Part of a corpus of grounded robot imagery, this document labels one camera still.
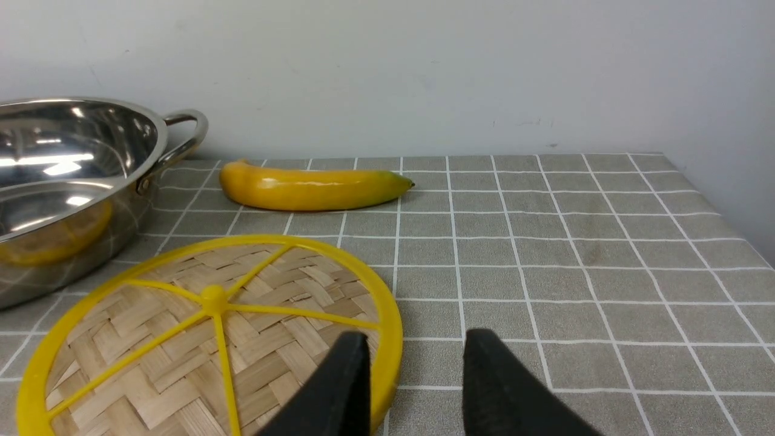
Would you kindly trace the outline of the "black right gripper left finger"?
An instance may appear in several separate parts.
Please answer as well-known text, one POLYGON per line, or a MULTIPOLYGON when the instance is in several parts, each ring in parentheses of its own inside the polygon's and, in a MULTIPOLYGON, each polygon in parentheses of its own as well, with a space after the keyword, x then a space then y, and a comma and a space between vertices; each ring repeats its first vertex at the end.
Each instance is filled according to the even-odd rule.
POLYGON ((258 435, 369 435, 371 358, 364 333, 341 334, 303 386, 258 435))

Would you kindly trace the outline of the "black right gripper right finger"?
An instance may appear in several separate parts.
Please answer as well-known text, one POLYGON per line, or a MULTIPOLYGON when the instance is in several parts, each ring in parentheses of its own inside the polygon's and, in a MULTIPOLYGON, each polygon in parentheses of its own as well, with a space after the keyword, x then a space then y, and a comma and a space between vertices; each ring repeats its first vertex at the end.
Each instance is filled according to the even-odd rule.
POLYGON ((469 329, 463 351, 467 435, 599 435, 554 395, 491 329, 469 329))

